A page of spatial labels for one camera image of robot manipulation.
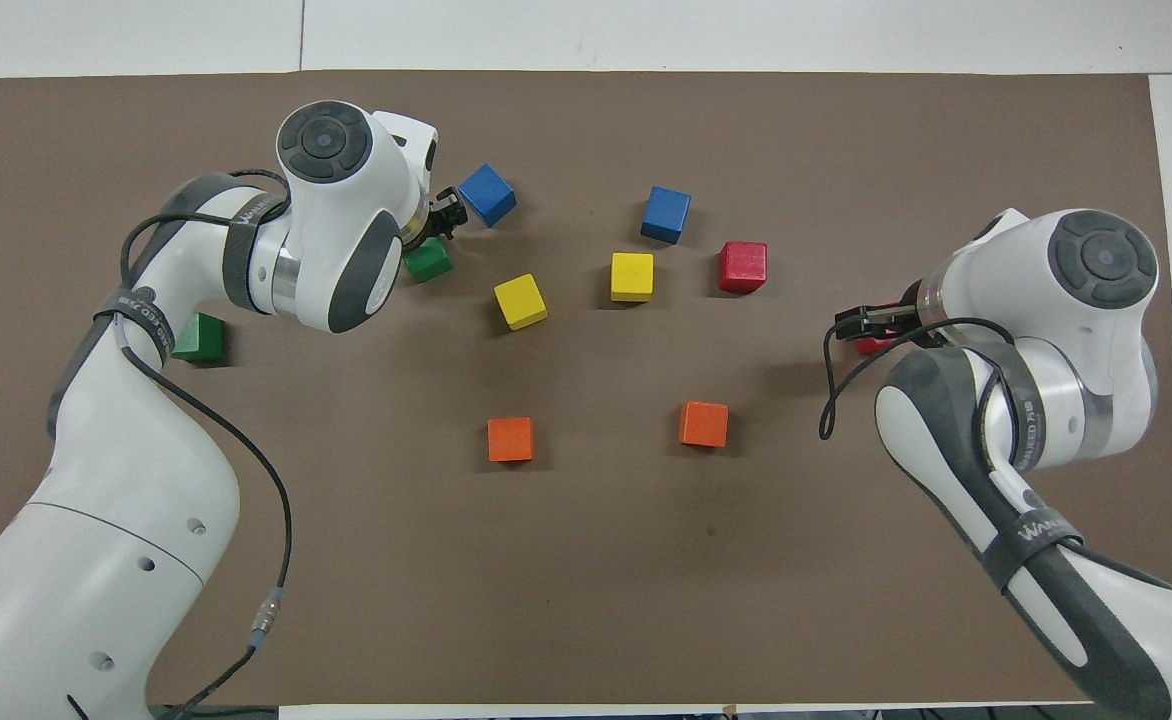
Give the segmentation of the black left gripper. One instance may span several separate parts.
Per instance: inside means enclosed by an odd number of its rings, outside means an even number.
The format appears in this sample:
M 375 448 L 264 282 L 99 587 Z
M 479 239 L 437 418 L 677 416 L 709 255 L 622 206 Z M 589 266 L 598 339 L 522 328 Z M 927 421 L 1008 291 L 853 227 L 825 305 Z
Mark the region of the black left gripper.
M 455 227 L 466 224 L 470 213 L 466 210 L 466 202 L 458 199 L 457 186 L 445 186 L 438 196 L 429 204 L 425 225 L 423 225 L 423 237 L 425 240 L 454 240 Z

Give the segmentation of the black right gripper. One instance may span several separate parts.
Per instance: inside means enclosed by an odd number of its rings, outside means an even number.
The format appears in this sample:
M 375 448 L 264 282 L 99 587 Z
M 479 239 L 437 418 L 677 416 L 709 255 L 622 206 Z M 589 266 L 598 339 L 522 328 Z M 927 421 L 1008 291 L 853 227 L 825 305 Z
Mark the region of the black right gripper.
M 886 325 L 883 320 L 884 313 L 888 313 L 888 306 L 861 305 L 841 311 L 836 315 L 836 328 L 839 330 L 839 341 L 860 340 L 888 340 L 891 337 L 902 337 L 912 331 L 924 327 L 918 305 L 918 291 L 906 290 L 901 300 L 894 304 L 894 319 Z

